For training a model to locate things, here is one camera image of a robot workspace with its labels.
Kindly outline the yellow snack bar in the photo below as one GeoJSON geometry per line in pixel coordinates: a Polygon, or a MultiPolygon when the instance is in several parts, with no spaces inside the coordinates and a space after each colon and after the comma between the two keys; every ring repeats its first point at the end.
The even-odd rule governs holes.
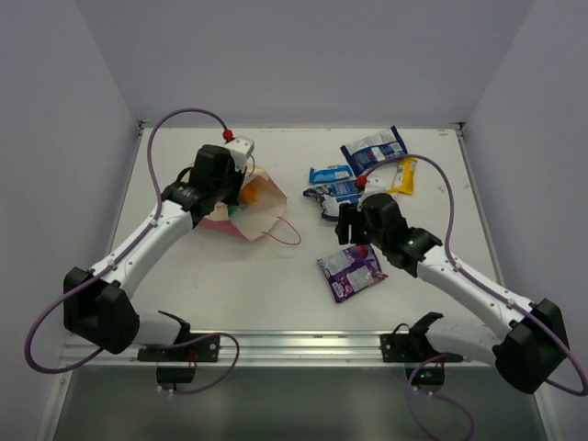
{"type": "Polygon", "coordinates": [[[394,176],[391,188],[387,190],[391,195],[411,196],[414,192],[414,173],[418,163],[414,158],[403,158],[397,164],[396,175],[394,176]]]}

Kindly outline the dark blue chips bag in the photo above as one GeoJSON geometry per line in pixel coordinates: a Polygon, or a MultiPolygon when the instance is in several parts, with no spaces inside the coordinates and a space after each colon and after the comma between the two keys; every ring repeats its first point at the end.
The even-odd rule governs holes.
{"type": "Polygon", "coordinates": [[[323,220],[338,221],[339,207],[347,203],[356,204],[362,193],[355,180],[347,180],[309,187],[302,192],[302,196],[319,203],[323,220]]]}

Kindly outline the pink and cream paper bag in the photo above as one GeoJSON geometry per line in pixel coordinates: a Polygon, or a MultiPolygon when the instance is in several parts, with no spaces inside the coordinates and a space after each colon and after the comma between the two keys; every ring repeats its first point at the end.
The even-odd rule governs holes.
{"type": "Polygon", "coordinates": [[[210,215],[206,216],[198,226],[231,237],[253,242],[264,236],[286,246],[297,246],[302,242],[300,233],[284,217],[288,202],[287,196],[276,185],[266,169],[257,165],[255,159],[247,165],[244,178],[245,186],[254,182],[257,190],[257,201],[250,205],[250,209],[236,220],[229,220],[227,205],[219,202],[210,215]],[[283,221],[296,235],[294,241],[279,239],[271,230],[283,221]]]}

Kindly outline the purple blue snack packet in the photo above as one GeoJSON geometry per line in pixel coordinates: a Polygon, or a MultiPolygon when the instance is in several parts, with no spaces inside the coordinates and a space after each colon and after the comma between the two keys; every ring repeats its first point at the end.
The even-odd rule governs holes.
{"type": "Polygon", "coordinates": [[[369,244],[348,246],[318,259],[317,264],[337,304],[376,286],[388,277],[369,244]]]}

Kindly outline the light blue snack packet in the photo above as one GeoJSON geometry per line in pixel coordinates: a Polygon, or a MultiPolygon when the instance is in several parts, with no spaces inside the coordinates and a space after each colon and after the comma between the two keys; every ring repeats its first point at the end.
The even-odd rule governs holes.
{"type": "Polygon", "coordinates": [[[311,168],[309,171],[310,184],[324,184],[351,179],[353,171],[348,165],[332,165],[326,168],[311,168]]]}

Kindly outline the blue sweet chilli crisps bag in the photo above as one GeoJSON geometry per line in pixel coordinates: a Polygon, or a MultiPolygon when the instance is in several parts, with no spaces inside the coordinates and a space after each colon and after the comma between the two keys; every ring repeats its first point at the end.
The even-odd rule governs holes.
{"type": "Polygon", "coordinates": [[[395,156],[407,154],[404,140],[395,126],[340,147],[355,176],[395,156]]]}

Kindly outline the teal mint candy packet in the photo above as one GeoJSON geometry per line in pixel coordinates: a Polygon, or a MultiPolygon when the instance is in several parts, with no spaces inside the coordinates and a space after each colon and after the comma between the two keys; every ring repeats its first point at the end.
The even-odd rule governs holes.
{"type": "Polygon", "coordinates": [[[227,207],[227,214],[230,221],[242,217],[250,209],[249,204],[231,205],[227,207]]]}

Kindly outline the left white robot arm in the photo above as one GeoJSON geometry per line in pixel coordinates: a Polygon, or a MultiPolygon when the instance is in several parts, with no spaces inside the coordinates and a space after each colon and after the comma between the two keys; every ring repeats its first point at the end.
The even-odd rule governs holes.
{"type": "Polygon", "coordinates": [[[163,312],[139,314],[131,299],[174,243],[218,203],[236,202],[253,151],[254,142],[245,137],[203,145],[131,236],[90,269],[75,267],[65,276],[65,328],[114,355],[131,345],[154,345],[170,360],[185,358],[191,339],[182,332],[183,321],[163,312]]]}

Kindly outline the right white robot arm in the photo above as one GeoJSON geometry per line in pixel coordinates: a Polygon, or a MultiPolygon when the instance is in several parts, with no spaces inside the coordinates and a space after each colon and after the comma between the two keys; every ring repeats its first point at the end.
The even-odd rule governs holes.
{"type": "Polygon", "coordinates": [[[432,233],[409,226],[390,195],[343,204],[335,233],[341,244],[375,246],[392,266],[442,290],[489,329],[451,332],[436,320],[422,320],[409,339],[417,359],[448,352],[492,364],[526,394],[547,383],[565,360],[569,341],[559,306],[548,299],[529,300],[475,272],[432,233]]]}

